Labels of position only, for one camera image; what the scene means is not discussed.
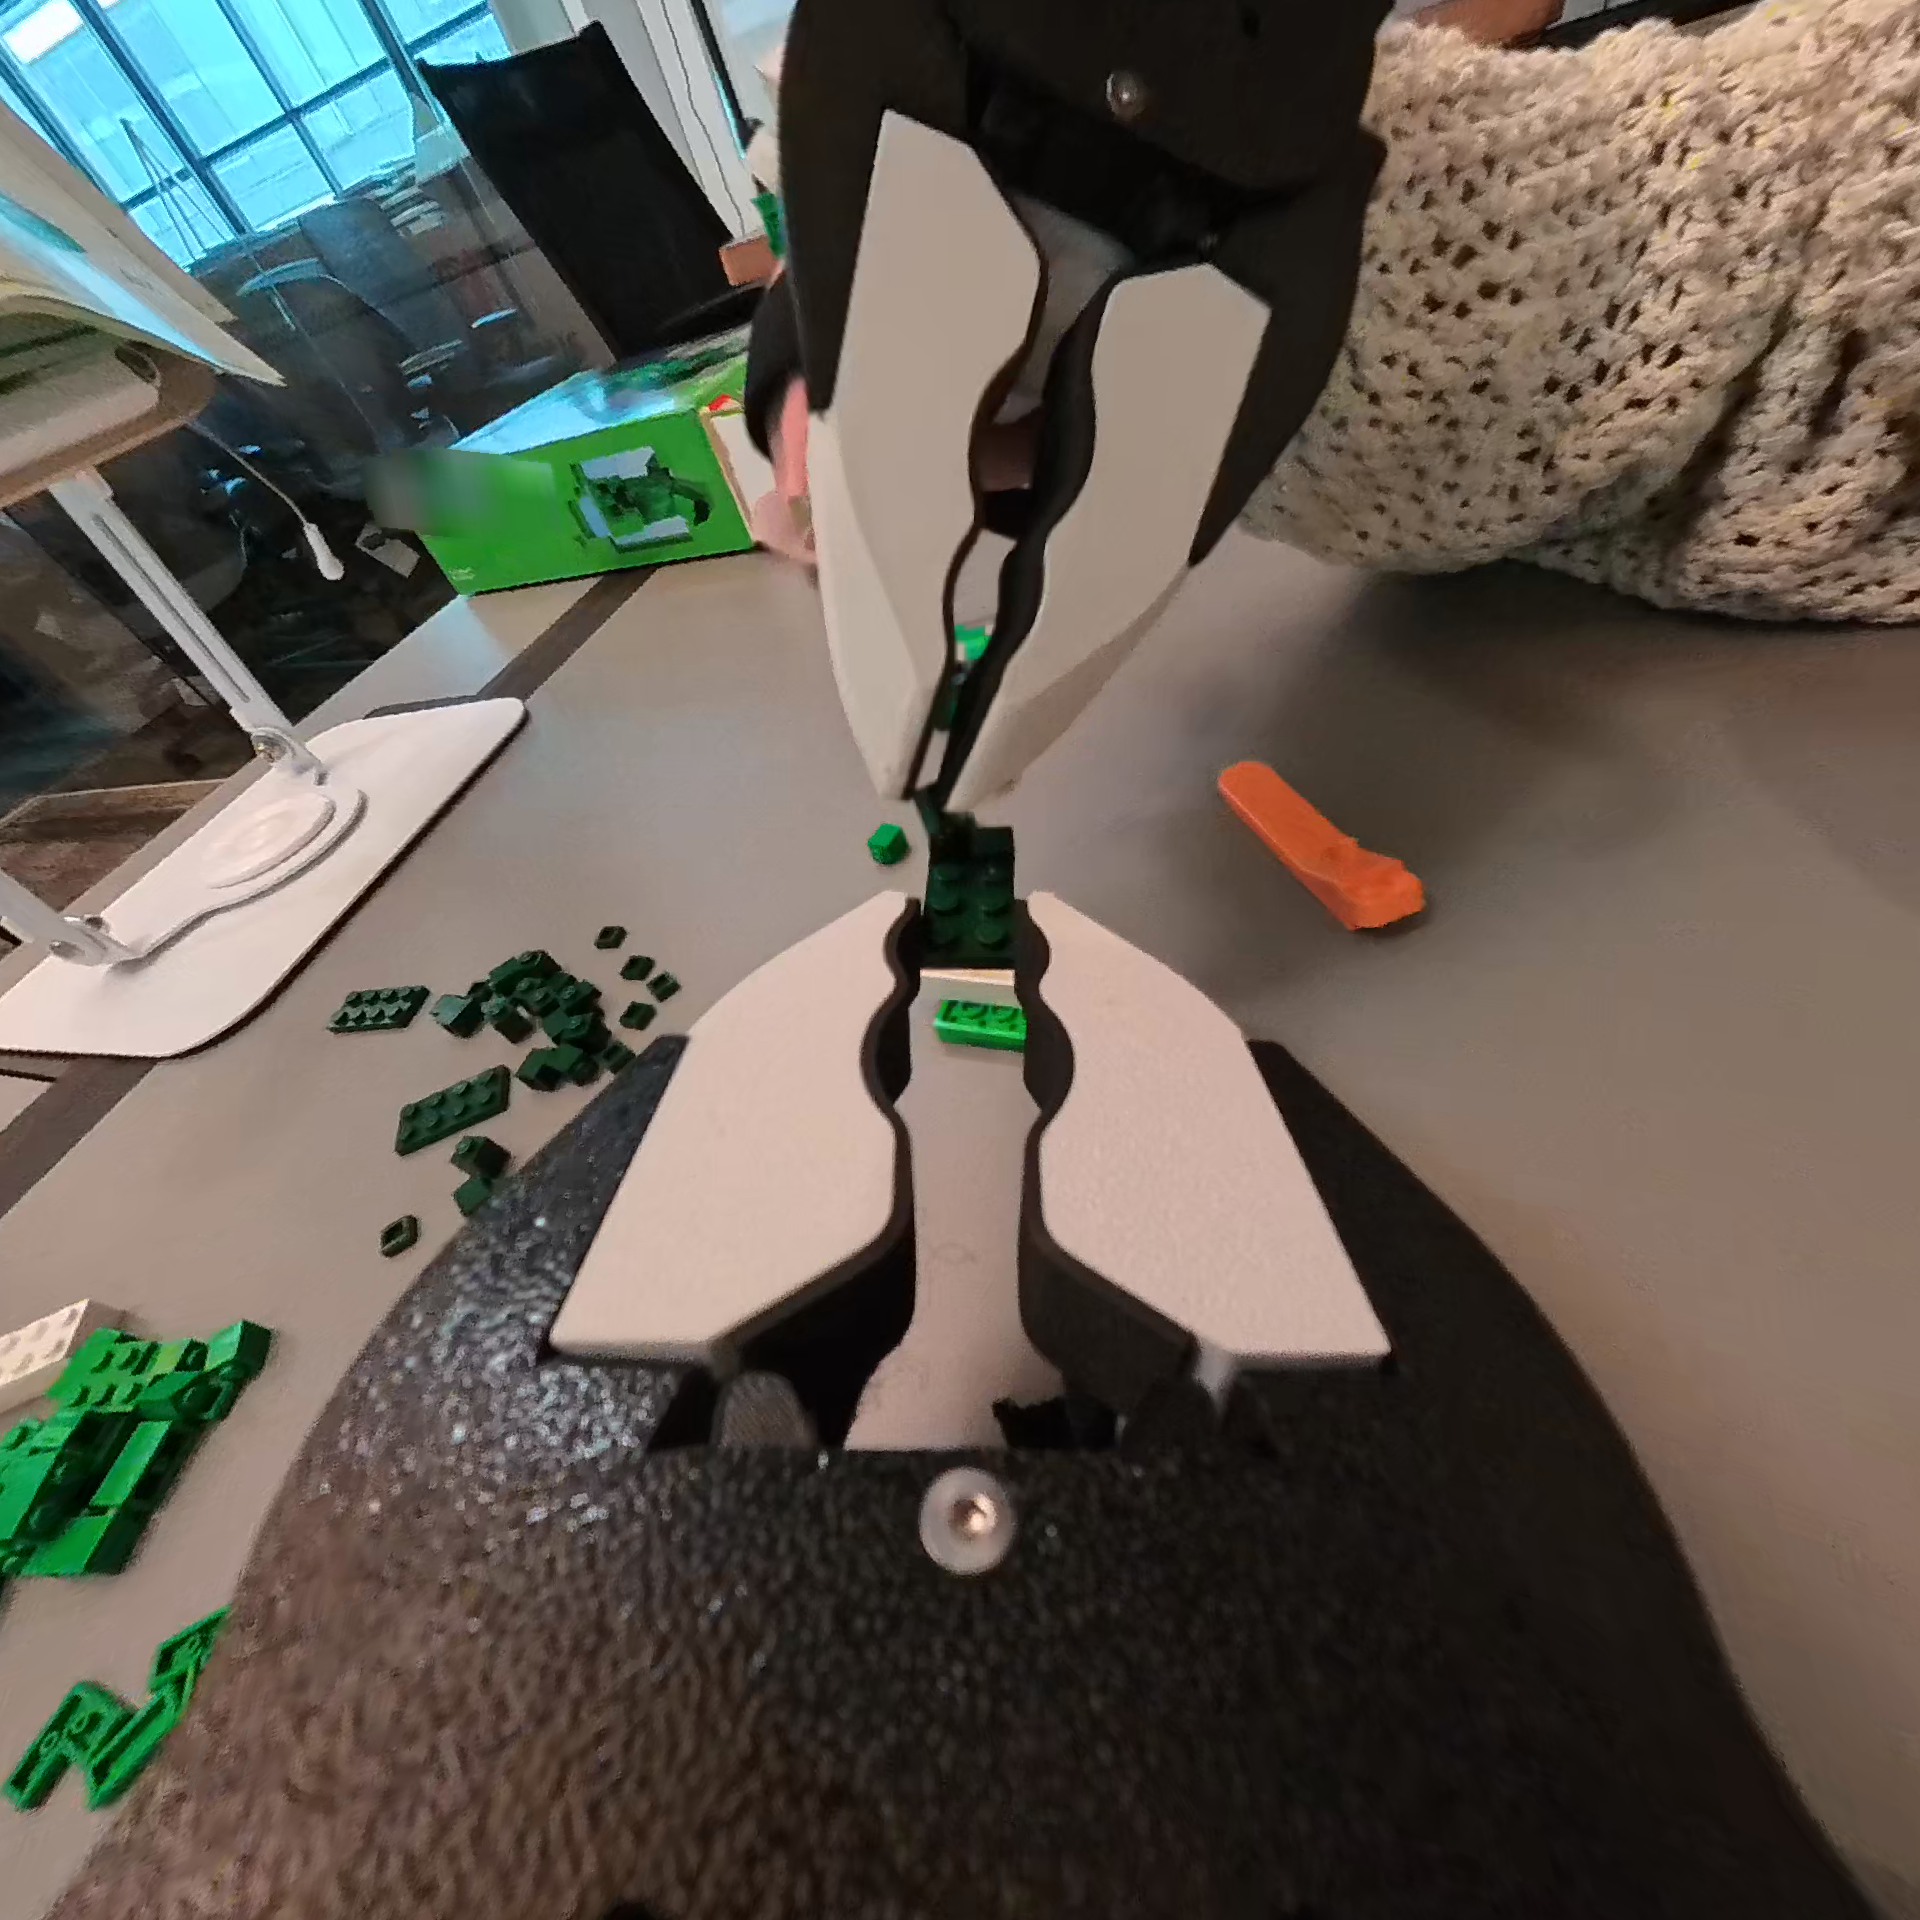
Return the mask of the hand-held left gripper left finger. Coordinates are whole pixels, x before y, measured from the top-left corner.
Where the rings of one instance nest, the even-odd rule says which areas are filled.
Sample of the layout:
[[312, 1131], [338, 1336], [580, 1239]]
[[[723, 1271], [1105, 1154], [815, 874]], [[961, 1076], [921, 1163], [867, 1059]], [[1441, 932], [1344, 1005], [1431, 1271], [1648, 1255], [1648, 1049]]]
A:
[[873, 889], [715, 999], [546, 1327], [572, 1361], [737, 1372], [748, 1344], [915, 1220], [873, 1080], [908, 889]]

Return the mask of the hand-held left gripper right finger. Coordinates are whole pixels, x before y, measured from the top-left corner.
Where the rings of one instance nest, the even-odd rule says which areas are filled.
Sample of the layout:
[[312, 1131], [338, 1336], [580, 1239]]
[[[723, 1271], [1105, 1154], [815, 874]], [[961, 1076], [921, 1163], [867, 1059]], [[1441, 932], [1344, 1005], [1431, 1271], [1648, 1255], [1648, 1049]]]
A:
[[1055, 889], [1017, 922], [1017, 1313], [1067, 1387], [1360, 1372], [1388, 1330], [1240, 1024]]

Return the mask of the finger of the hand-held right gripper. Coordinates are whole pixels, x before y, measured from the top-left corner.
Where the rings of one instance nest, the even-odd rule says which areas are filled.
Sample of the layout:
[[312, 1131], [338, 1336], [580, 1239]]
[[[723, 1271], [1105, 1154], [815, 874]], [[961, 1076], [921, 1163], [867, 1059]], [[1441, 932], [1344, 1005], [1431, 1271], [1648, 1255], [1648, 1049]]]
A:
[[1267, 301], [1186, 260], [1120, 275], [1065, 341], [1032, 528], [944, 765], [948, 812], [1012, 794], [1185, 586], [1264, 330]]
[[873, 794], [908, 801], [979, 538], [970, 428], [1023, 362], [1048, 260], [970, 140], [877, 112], [835, 402], [807, 428], [829, 668]]

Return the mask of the dark green lego brick stack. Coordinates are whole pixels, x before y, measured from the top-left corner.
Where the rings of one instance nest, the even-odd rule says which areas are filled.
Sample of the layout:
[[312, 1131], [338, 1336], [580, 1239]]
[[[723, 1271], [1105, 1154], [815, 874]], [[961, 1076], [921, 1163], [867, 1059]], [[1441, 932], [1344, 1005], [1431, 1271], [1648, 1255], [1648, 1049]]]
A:
[[1017, 829], [939, 807], [921, 812], [921, 823], [923, 823], [921, 964], [1012, 970]]

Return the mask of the person's right forearm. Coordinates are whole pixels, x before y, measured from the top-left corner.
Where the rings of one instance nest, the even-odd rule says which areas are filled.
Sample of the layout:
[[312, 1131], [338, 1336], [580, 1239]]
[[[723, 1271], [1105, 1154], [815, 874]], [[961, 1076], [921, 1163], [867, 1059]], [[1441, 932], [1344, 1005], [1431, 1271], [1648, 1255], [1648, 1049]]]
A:
[[1376, 33], [1347, 339], [1240, 528], [1665, 613], [1916, 631], [1920, 8], [1578, 50]]

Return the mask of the green lego base, tan brick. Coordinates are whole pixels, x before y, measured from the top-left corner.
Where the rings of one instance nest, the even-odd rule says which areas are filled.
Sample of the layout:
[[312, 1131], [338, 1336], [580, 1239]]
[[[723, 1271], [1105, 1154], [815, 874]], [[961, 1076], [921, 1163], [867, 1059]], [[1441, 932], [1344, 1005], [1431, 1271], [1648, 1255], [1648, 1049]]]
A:
[[961, 1049], [1023, 1049], [1031, 1018], [1012, 964], [923, 964], [921, 999], [933, 1040]]

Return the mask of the scattered dark green lego pieces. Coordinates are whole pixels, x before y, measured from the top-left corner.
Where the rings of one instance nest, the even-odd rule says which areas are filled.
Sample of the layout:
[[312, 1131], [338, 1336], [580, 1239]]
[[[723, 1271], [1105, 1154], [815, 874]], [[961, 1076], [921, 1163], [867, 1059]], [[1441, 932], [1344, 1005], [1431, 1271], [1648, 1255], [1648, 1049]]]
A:
[[471, 1220], [516, 1175], [497, 1131], [516, 1098], [594, 1093], [640, 1060], [640, 1040], [679, 1005], [684, 976], [644, 955], [628, 923], [601, 923], [591, 970], [552, 948], [516, 948], [481, 976], [349, 987], [328, 1013], [331, 1043], [396, 1043], [429, 1034], [421, 1080], [396, 1103], [396, 1161], [439, 1161], [452, 1213]]

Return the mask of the green lego box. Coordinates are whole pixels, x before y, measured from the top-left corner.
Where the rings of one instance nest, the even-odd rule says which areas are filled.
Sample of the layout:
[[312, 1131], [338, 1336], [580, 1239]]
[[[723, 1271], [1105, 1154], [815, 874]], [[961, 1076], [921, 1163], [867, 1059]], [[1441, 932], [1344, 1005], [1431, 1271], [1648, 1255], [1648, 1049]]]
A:
[[740, 433], [748, 339], [572, 369], [452, 443], [364, 466], [458, 596], [748, 553], [763, 465]]

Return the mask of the pile of bright green lego pieces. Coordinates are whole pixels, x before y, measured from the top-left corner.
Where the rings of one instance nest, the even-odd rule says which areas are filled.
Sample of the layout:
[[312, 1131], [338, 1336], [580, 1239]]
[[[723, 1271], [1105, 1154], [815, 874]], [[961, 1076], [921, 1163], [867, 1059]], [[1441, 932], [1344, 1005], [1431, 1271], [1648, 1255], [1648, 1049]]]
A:
[[[0, 1442], [0, 1585], [120, 1577], [203, 1435], [268, 1372], [276, 1327], [203, 1336], [88, 1330], [37, 1387], [48, 1413]], [[106, 1812], [186, 1716], [229, 1612], [163, 1634], [145, 1695], [74, 1679], [8, 1773], [8, 1803], [37, 1812], [80, 1779]]]

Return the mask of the lego instruction booklet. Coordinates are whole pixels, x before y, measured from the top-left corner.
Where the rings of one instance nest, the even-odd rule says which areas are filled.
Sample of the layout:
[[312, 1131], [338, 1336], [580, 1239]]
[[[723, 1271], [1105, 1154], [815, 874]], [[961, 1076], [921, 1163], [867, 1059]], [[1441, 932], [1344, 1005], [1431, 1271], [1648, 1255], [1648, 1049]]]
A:
[[217, 384], [277, 387], [252, 341], [203, 315], [88, 207], [26, 175], [0, 202], [0, 504], [105, 466], [183, 424]]

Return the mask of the orange brick separator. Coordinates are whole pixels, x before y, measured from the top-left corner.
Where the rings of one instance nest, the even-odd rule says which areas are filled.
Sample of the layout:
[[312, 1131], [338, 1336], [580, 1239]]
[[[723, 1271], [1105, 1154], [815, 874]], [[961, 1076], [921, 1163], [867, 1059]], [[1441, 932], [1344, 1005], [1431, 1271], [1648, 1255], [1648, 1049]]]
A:
[[1367, 849], [1276, 765], [1236, 757], [1218, 773], [1218, 794], [1344, 932], [1388, 932], [1431, 908], [1421, 879], [1399, 857]]

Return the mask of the white round-cornered base plate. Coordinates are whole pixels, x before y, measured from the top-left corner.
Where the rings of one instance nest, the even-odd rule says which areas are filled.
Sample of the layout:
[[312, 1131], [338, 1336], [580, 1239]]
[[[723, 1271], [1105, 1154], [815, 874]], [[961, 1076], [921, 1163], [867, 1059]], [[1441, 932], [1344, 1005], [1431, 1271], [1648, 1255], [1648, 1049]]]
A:
[[508, 748], [528, 705], [461, 699], [298, 737], [98, 466], [58, 481], [52, 496], [229, 705], [259, 777], [145, 868], [106, 913], [58, 913], [23, 879], [0, 879], [8, 932], [36, 955], [0, 999], [0, 1043], [170, 1060], [263, 1013]]

